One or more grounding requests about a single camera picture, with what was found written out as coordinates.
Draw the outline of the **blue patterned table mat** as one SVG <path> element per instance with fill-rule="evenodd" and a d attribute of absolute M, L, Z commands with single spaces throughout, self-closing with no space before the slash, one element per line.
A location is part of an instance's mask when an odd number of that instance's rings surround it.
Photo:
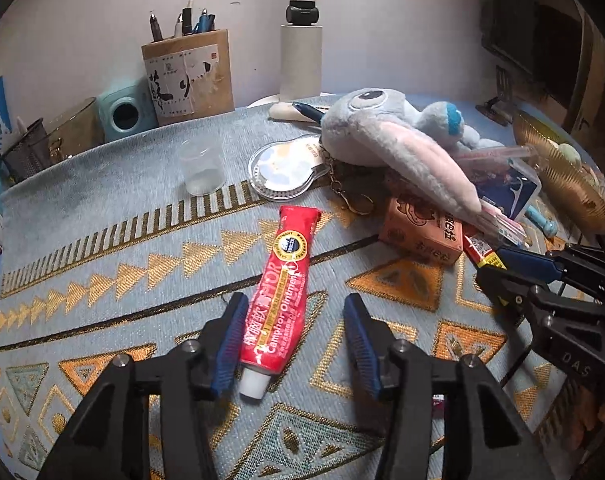
<path fill-rule="evenodd" d="M 262 107 L 148 131 L 88 151 L 4 195 L 0 261 L 0 457 L 36 478 L 74 409 L 117 353 L 161 356 L 195 337 L 234 292 L 252 294 L 278 230 L 278 205 L 248 181 L 249 158 L 301 135 Z M 186 191 L 178 151 L 191 138 L 221 143 L 225 182 Z M 224 479 L 371 479 L 387 408 L 357 392 L 342 325 L 345 296 L 441 359 L 475 353 L 537 434 L 559 478 L 575 460 L 565 442 L 578 389 L 526 352 L 527 324 L 493 312 L 467 257 L 417 260 L 377 238 L 385 175 L 340 167 L 352 193 L 374 200 L 353 214 L 319 180 L 301 204 L 322 212 L 312 243 L 308 307 L 284 372 L 259 402 L 232 393 L 210 409 Z"/>

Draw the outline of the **clear plastic cup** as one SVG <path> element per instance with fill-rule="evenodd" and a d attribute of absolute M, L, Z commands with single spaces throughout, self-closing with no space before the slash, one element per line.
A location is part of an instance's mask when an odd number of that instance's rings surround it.
<path fill-rule="evenodd" d="M 178 151 L 186 191 L 191 196 L 216 192 L 225 182 L 221 143 L 214 136 L 185 140 Z"/>

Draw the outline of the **white desk lamp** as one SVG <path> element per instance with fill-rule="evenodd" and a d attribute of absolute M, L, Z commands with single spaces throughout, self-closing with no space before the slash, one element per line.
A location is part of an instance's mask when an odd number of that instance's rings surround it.
<path fill-rule="evenodd" d="M 250 107 L 322 96 L 323 27 L 316 0 L 288 0 L 281 26 L 281 83 Z"/>

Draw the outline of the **brown pen holder box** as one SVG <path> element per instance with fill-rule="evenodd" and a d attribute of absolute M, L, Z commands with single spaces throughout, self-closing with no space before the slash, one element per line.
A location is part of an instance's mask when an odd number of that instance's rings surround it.
<path fill-rule="evenodd" d="M 235 110 L 226 29 L 152 42 L 141 50 L 159 125 Z"/>

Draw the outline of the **orange medicine box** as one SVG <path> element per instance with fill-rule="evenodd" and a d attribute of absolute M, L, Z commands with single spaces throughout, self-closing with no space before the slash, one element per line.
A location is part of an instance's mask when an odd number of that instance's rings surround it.
<path fill-rule="evenodd" d="M 379 239 L 443 266 L 463 251 L 462 223 L 412 194 L 391 197 Z"/>

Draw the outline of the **grey bunny plush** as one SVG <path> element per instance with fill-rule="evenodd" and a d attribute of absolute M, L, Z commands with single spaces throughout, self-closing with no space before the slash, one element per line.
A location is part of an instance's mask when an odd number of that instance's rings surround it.
<path fill-rule="evenodd" d="M 417 110 L 393 89 L 364 88 L 342 96 L 321 119 L 321 143 L 332 159 L 362 167 L 389 167 L 455 218 L 472 222 L 481 199 L 454 157 L 500 148 L 467 125 L 452 103 Z"/>

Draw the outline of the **teal mini printer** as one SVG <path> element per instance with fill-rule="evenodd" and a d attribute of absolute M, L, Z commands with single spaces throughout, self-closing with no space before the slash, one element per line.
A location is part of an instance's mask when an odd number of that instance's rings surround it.
<path fill-rule="evenodd" d="M 158 127 L 157 117 L 145 79 L 96 100 L 105 141 L 112 142 Z"/>

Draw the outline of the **round keychain mirror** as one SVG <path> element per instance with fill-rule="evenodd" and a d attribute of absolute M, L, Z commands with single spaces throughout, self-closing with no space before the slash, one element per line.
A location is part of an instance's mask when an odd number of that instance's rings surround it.
<path fill-rule="evenodd" d="M 314 134 L 264 145 L 248 162 L 249 184 L 271 202 L 296 200 L 328 173 L 319 137 Z"/>

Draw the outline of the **red ointment tube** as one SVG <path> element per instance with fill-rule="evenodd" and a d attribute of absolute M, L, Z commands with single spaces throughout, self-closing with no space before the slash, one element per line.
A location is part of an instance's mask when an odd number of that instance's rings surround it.
<path fill-rule="evenodd" d="M 307 305 L 311 246 L 322 212 L 283 206 L 245 320 L 240 348 L 240 395 L 260 400 L 273 378 L 281 374 L 302 334 Z"/>

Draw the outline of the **blue cotton swab box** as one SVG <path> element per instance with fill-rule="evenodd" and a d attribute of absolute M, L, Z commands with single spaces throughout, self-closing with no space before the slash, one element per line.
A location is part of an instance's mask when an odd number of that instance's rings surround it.
<path fill-rule="evenodd" d="M 537 172 L 520 158 L 481 159 L 468 170 L 468 177 L 481 200 L 517 221 L 542 188 Z"/>

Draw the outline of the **black phone stand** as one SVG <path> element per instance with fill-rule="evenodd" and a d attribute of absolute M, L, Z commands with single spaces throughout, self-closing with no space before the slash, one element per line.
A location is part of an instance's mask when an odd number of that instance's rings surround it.
<path fill-rule="evenodd" d="M 496 96 L 476 105 L 476 110 L 498 125 L 507 127 L 513 123 L 514 100 L 511 74 L 500 65 L 495 66 Z"/>

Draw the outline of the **black mesh basket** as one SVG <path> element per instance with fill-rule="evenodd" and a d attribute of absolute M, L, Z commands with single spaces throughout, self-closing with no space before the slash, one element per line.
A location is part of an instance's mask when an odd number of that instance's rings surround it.
<path fill-rule="evenodd" d="M 35 120 L 18 142 L 2 155 L 1 160 L 15 183 L 25 181 L 51 166 L 48 133 L 43 118 Z"/>

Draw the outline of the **glass container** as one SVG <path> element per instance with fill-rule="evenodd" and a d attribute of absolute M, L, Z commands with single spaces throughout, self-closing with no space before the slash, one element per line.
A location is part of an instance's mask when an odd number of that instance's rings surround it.
<path fill-rule="evenodd" d="M 45 126 L 45 131 L 53 164 L 102 145 L 105 131 L 96 97 L 87 98 L 58 115 Z"/>

